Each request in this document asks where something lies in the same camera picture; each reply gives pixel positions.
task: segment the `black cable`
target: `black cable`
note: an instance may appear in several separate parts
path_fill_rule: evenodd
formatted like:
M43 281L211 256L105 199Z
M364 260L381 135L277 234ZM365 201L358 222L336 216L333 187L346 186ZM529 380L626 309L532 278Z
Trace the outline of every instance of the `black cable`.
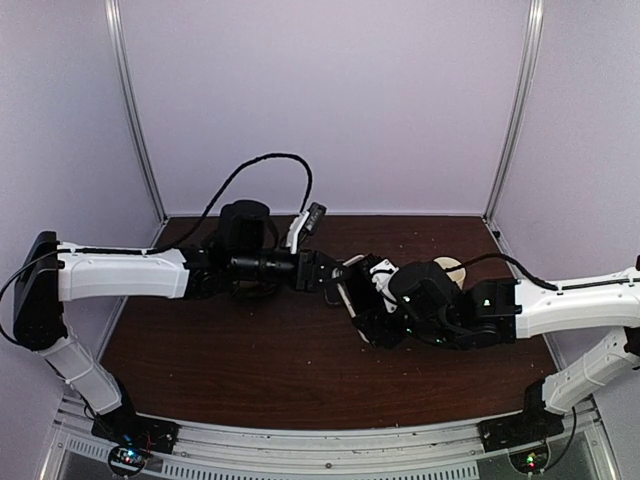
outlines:
M311 195L311 189L313 188L313 172L311 171L311 167L309 166L309 164L307 163L307 161L304 158L302 158L299 155L293 154L293 153L267 153L266 155L261 155L259 157L254 158L253 160L248 160L248 161L244 162L242 165L240 165L238 168L236 168L233 171L233 173L227 177L227 179L224 181L222 186L215 193L215 195L213 196L213 198L211 199L209 204L206 206L206 208L204 209L204 211L202 212L202 214L200 215L198 220L196 220L196 222L193 224L193 226L184 235L182 235L177 240L174 240L173 242L171 242L171 243L169 243L167 245L164 245L162 247L150 248L148 250L86 247L86 248L79 248L79 249L76 250L76 252L78 252L78 253L93 253L93 254L98 254L98 255L100 255L100 254L105 254L105 255L108 255L108 254L112 254L112 255L155 255L155 254L158 254L158 253L166 252L167 250L171 250L172 248L175 248L175 247L181 245L183 242L188 240L191 237L191 235L193 235L196 231L198 231L198 229L202 226L202 224L206 220L207 216L209 215L209 212L211 211L211 209L215 206L216 202L220 199L222 194L226 191L226 189L229 187L229 185L231 185L231 182L233 182L233 180L235 180L235 178L240 174L240 172L242 172L244 169L246 169L246 168L248 168L248 167L250 167L252 165L255 165L256 163L264 162L265 160L270 160L270 159L273 159L273 158L285 158L285 159L289 159L289 160L294 160L295 162L298 162L299 164L301 164L304 167L305 172L307 173L307 187L305 189L304 197L302 199L302 205L300 206L300 213L304 212L304 209L305 209L305 207L307 205L307 202L309 200L309 196Z
M202 226L202 223L207 218L207 215L209 215L209 212L211 211L213 206L216 204L218 199L222 196L222 194L225 192L227 187L229 187L231 182L233 182L233 180L238 176L240 172L242 172L245 168L255 165L256 163L260 163L265 160L269 160L273 158L287 158L290 160L294 160L299 164L301 164L304 167L305 171L307 172L307 188L305 190L304 198L302 199L302 205L300 207L300 213L304 212L304 209L307 205L307 201L309 200L309 196L311 195L311 189L313 187L313 172L311 171L311 167L309 166L309 164L305 159L293 153L267 153L266 155L262 155L260 157L254 158L253 160L244 162L242 165L236 168L233 171L233 173L229 175L229 177L224 181L220 189L216 192L216 194L213 196L213 198L209 202L209 205L207 205L207 207L204 209L204 212L202 212L202 215L200 215L200 218L198 218L196 223L191 227L191 229L189 229L189 231L187 231L187 233L185 233L178 240L175 240L163 247L154 248L153 250L150 250L148 253L154 254L154 253L166 252L167 250L171 248L175 248L176 246L180 245L182 242L186 241L189 237L191 237L191 235L193 235Z
M371 272L371 276L373 277L374 275L377 275L378 273L387 273L389 275L393 275L395 272L393 270L391 270L391 269L389 269L389 270L384 270L384 269L382 269L382 270L374 270L373 272Z
M22 275L25 271L29 270L30 268L32 268L36 263L38 263L40 260L42 260L43 258L47 258L50 257L52 255L57 255L59 253L70 253L71 250L54 250L51 251L49 253L45 253L44 255L39 256L38 258L31 260L29 263L25 263L19 270L16 270L13 275L11 275L9 277L9 280L7 280L5 282L5 284L2 286L2 288L0 288L0 302L2 301L2 297L4 296L4 294L6 293L6 291L9 289L9 287L11 286L11 284L20 276ZM4 328L2 328L2 324L0 324L0 334L2 334L2 336L9 342L12 343L14 345L17 345L19 347L22 347L23 345L18 342L17 340L11 338L7 332L4 330Z
M466 262L461 263L460 265L456 265L455 267L450 267L445 269L446 273L455 272L456 270L461 270L463 268L470 267L471 265L475 265L478 262L482 262L484 260L489 260L490 258L499 258L500 260L504 260L512 265L514 265L518 270L522 272L522 274L531 281L534 285L537 285L540 288L544 288L545 290L553 290L554 292L558 290L558 286L553 283L546 282L541 278L533 275L529 270L527 270L518 260L509 255L505 255L504 253L485 253L484 255L480 255L479 257L472 258Z
M562 460L569 451L569 447L571 447L573 438L576 436L576 428L578 426L578 415L576 414L576 407L573 407L571 411L573 412L573 427L571 428L571 435L569 435L569 440L567 440L567 444L565 445L564 450L562 450L562 453L558 455L558 458L556 458L551 465L544 468L545 473L558 465L558 463L560 463L560 460Z

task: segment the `lavender wall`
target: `lavender wall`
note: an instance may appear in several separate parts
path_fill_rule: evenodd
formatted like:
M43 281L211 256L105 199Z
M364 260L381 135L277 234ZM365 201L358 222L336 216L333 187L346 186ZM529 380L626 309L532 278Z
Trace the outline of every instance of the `lavender wall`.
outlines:
M481 213L505 137L526 0L122 2L142 124L171 214L245 159L293 151L336 212ZM298 208L271 163L226 199Z
M148 245L157 228L127 129L102 0L0 3L0 279L35 235ZM10 327L11 299L0 315ZM67 306L95 350L113 300ZM34 478L60 382L0 341L2 478Z
M640 253L640 3L548 2L540 57L497 214L511 249L547 278L593 276ZM557 334L571 362L602 332ZM596 395L623 478L636 479L640 378Z

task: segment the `wooden surface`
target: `wooden surface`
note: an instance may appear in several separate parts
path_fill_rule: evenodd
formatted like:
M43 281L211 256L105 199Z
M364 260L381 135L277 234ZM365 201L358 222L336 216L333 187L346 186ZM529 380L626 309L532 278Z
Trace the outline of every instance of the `wooden surface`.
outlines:
M278 220L283 231L288 221ZM192 222L172 219L160 244ZM340 259L375 253L397 265L497 251L480 219L457 217L327 217L307 246ZM466 285L509 275L504 263L490 260L468 271ZM244 302L228 295L199 302L131 298L103 364L124 381L140 412L290 429L506 413L522 407L527 385L554 371L542 338L469 352L413 340L374 350L345 310L326 307L321 294L291 291Z

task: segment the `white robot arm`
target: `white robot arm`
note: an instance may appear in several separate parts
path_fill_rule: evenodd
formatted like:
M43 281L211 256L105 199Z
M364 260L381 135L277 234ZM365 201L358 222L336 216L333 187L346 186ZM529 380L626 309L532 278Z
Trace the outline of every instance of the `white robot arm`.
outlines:
M324 212L314 203L301 214L288 236L296 241L288 248L264 248L269 209L248 200L225 206L214 234L202 246L190 248L85 247L59 243L54 232L42 232L16 278L15 339L8 338L43 357L82 396L96 416L94 434L138 448L152 443L153 450L170 453L177 425L136 414L124 385L65 325L63 303L141 295L197 300L229 292L238 281L317 291L338 280L332 272L343 271L327 255L299 248L304 237L315 233Z
M561 433L562 416L579 401L640 366L638 266L558 282L532 276L485 281L461 292L435 262L397 268L388 259L360 256L349 265L353 274L339 292L361 336L376 346L392 348L411 336L445 348L483 348L562 330L612 327L582 358L531 385L521 414L482 422L487 451Z

